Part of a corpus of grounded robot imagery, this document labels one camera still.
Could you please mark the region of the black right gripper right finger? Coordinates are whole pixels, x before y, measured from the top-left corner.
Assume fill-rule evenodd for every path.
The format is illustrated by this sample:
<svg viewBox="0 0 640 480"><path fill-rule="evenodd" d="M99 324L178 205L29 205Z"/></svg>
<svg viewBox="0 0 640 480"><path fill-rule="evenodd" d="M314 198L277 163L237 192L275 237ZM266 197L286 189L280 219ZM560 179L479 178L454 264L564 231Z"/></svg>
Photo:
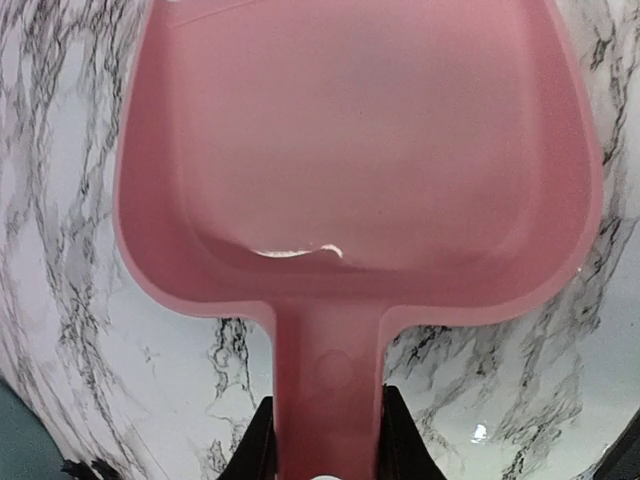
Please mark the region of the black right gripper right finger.
<svg viewBox="0 0 640 480"><path fill-rule="evenodd" d="M382 478L446 479L427 451L399 389L392 385L383 389Z"/></svg>

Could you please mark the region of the pink plastic dustpan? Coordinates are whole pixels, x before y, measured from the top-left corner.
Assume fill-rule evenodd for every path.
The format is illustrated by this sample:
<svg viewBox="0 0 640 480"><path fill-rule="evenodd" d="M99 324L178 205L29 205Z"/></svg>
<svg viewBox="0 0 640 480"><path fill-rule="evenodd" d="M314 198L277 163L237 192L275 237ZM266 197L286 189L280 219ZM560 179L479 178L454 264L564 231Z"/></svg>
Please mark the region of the pink plastic dustpan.
<svg viewBox="0 0 640 480"><path fill-rule="evenodd" d="M553 1L153 1L114 229L171 310L256 321L280 479L404 453L382 385L418 325L554 297L600 222L602 160Z"/></svg>

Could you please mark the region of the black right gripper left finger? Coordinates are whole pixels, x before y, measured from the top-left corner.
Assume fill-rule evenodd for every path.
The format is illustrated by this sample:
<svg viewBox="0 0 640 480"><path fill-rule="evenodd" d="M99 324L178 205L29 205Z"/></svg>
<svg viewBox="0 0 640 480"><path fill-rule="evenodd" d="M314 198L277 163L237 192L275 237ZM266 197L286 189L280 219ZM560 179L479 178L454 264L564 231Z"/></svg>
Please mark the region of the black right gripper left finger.
<svg viewBox="0 0 640 480"><path fill-rule="evenodd" d="M233 455L234 479L276 478L276 437L273 398L265 397Z"/></svg>

